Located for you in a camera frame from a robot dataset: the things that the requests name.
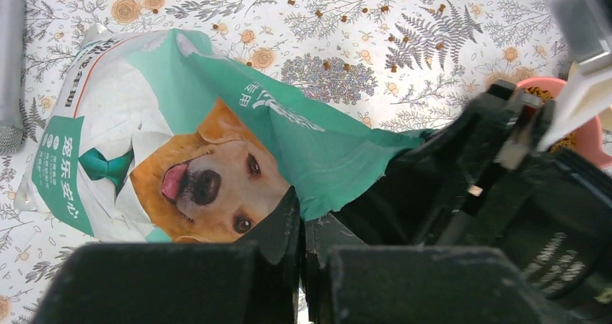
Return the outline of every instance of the dog's mouth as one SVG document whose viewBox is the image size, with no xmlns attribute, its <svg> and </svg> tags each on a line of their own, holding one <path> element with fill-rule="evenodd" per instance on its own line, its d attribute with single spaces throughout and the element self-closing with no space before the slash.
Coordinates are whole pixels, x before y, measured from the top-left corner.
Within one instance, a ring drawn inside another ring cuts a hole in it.
<svg viewBox="0 0 612 324">
<path fill-rule="evenodd" d="M 166 171 L 164 179 L 162 180 L 162 194 L 174 205 L 176 205 L 176 201 L 180 195 L 183 180 L 187 176 L 187 168 L 190 162 L 191 159 L 173 165 Z"/>
</svg>

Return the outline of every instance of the green and white bag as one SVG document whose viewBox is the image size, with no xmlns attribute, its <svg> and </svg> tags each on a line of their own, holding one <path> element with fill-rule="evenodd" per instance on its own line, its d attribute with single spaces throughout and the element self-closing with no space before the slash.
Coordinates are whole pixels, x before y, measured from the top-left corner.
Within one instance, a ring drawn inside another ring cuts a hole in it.
<svg viewBox="0 0 612 324">
<path fill-rule="evenodd" d="M 101 240 L 231 242 L 289 185 L 302 217 L 365 192 L 421 131 L 370 129 L 201 32 L 88 36 L 19 188 Z"/>
</svg>

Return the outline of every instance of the dog's tongue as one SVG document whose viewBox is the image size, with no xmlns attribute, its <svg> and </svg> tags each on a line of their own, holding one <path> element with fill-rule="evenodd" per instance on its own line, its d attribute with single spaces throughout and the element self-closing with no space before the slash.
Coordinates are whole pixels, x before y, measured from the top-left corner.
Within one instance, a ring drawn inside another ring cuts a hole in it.
<svg viewBox="0 0 612 324">
<path fill-rule="evenodd" d="M 162 193 L 171 200 L 176 200 L 180 190 L 180 181 L 187 172 L 187 164 L 179 164 L 166 172 L 162 183 Z"/>
</svg>

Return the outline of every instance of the golden retriever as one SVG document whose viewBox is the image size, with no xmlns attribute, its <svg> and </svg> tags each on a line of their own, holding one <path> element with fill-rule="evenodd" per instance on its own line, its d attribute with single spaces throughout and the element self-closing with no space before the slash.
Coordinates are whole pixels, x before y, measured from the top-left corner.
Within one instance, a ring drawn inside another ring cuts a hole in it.
<svg viewBox="0 0 612 324">
<path fill-rule="evenodd" d="M 276 160 L 221 101 L 130 174 L 140 204 L 174 242 L 234 242 L 289 189 Z"/>
</svg>

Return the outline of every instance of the bow tie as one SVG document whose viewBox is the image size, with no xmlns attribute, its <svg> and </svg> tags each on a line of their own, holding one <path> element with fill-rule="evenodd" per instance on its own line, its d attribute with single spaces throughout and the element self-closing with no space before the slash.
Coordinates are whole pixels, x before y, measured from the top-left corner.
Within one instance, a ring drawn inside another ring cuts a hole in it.
<svg viewBox="0 0 612 324">
<path fill-rule="evenodd" d="M 134 160 L 133 149 L 127 151 L 123 156 L 111 160 L 106 160 L 97 149 L 91 149 L 79 157 L 79 162 L 87 176 L 93 181 L 103 178 L 110 180 L 115 185 L 116 196 L 126 182 L 132 160 Z"/>
</svg>

